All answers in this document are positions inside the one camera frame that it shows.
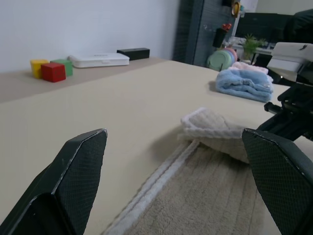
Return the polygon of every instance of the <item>blue towel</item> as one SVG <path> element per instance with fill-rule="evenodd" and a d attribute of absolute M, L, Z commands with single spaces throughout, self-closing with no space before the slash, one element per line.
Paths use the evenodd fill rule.
<path fill-rule="evenodd" d="M 266 103 L 272 98 L 273 85 L 262 72 L 223 70 L 216 78 L 216 90 Z"/>

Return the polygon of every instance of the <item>red block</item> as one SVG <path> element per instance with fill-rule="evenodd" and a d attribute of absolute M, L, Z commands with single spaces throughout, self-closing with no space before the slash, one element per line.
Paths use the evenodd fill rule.
<path fill-rule="evenodd" d="M 49 63 L 41 65 L 41 73 L 43 80 L 49 82 L 59 82 L 66 79 L 65 66 L 57 63 Z"/>

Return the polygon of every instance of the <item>beige towel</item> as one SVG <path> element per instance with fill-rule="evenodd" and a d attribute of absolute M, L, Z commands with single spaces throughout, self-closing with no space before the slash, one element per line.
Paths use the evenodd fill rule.
<path fill-rule="evenodd" d="M 249 165 L 202 146 L 125 234 L 258 235 L 264 208 Z"/>
<path fill-rule="evenodd" d="M 199 140 L 205 145 L 244 163 L 249 163 L 241 139 L 242 126 L 232 123 L 222 115 L 207 108 L 186 115 L 181 119 L 184 133 L 179 140 Z"/>

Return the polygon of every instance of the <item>green block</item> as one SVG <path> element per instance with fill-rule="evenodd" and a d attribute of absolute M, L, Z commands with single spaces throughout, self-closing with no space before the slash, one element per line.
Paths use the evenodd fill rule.
<path fill-rule="evenodd" d="M 63 64 L 65 66 L 65 73 L 67 77 L 73 75 L 73 65 L 70 60 L 51 60 L 51 62 Z"/>

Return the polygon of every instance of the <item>toy block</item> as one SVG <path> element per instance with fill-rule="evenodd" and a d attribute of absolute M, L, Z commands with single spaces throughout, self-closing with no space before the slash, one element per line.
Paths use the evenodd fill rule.
<path fill-rule="evenodd" d="M 73 75 L 73 65 L 70 60 L 51 60 L 50 62 L 63 64 L 65 66 L 67 77 Z"/>
<path fill-rule="evenodd" d="M 66 79 L 65 66 L 58 63 L 48 63 L 41 65 L 43 80 L 49 82 L 59 82 Z"/>
<path fill-rule="evenodd" d="M 31 60 L 30 65 L 31 65 L 31 71 L 33 73 L 33 76 L 35 78 L 41 79 L 42 74 L 41 74 L 41 65 L 49 63 L 47 60 Z"/>

